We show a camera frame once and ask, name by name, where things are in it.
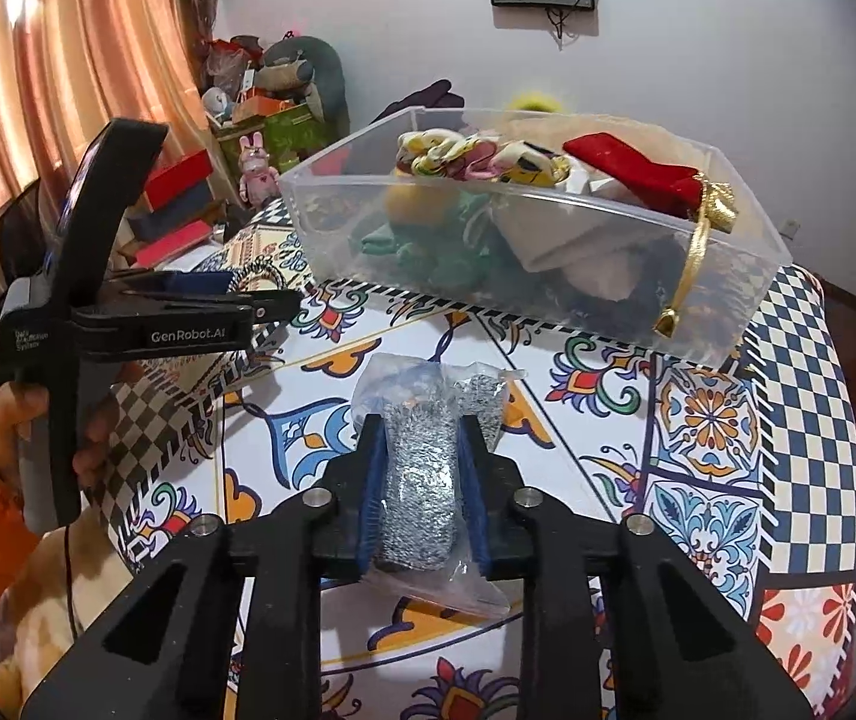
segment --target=pink bunny figurine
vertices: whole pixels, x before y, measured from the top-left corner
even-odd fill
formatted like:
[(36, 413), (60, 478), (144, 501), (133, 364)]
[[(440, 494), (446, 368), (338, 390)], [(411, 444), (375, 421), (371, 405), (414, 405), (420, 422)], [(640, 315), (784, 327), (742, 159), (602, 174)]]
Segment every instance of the pink bunny figurine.
[(242, 202), (252, 208), (261, 208), (273, 197), (280, 197), (278, 172), (268, 163), (268, 152), (260, 132), (255, 132), (248, 141), (247, 136), (239, 140), (242, 152), (238, 165), (242, 171), (239, 194)]

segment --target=red box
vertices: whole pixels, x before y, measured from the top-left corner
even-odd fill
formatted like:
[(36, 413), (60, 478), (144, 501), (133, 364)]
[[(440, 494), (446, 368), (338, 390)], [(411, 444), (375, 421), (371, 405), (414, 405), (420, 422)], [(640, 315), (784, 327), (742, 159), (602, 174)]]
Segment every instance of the red box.
[(135, 264), (139, 268), (154, 268), (158, 263), (170, 260), (178, 254), (200, 244), (211, 234), (211, 225), (204, 220), (193, 221), (180, 230), (143, 247), (135, 255)]
[(176, 165), (153, 172), (145, 185), (145, 196), (151, 210), (157, 211), (179, 196), (183, 191), (201, 183), (215, 169), (207, 151), (199, 151), (185, 157)]

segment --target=black cable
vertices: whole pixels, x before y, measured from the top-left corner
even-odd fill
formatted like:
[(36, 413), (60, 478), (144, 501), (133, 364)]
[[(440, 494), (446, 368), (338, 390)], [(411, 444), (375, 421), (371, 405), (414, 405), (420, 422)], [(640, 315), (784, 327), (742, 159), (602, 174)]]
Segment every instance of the black cable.
[(71, 626), (71, 640), (77, 641), (77, 638), (80, 636), (79, 628), (84, 633), (84, 627), (74, 617), (74, 582), (71, 580), (71, 549), (68, 543), (69, 528), (71, 528), (70, 525), (65, 526), (65, 586), (68, 602), (68, 624)]
[(546, 7), (545, 13), (548, 16), (549, 22), (551, 22), (551, 26), (554, 27), (554, 36), (559, 40), (564, 40), (564, 23), (565, 20), (578, 9), (578, 6), (581, 4), (582, 0), (575, 0), (575, 3), (568, 7), (567, 11), (562, 10), (560, 7)]

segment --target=white wall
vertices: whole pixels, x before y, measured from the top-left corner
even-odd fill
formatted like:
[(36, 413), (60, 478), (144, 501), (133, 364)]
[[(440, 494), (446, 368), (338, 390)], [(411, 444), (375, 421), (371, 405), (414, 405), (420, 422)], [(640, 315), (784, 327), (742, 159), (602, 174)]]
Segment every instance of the white wall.
[(799, 263), (856, 293), (856, 0), (599, 0), (559, 50), (489, 0), (220, 0), (215, 32), (290, 28), (340, 53), (354, 127), (448, 77), (476, 107), (538, 90), (722, 148)]

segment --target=human hand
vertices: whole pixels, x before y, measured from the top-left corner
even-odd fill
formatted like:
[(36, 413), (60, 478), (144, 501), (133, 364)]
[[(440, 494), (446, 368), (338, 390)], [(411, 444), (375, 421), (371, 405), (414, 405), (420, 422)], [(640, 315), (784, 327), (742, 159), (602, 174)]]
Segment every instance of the human hand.
[[(138, 365), (126, 365), (122, 381), (137, 381)], [(43, 386), (8, 383), (0, 388), (0, 477), (15, 493), (21, 491), (18, 474), (18, 435), (29, 439), (31, 420), (47, 413), (47, 390)], [(79, 436), (79, 450), (71, 465), (81, 487), (93, 487), (108, 456), (108, 439), (118, 424), (118, 401), (113, 394), (93, 411)]]

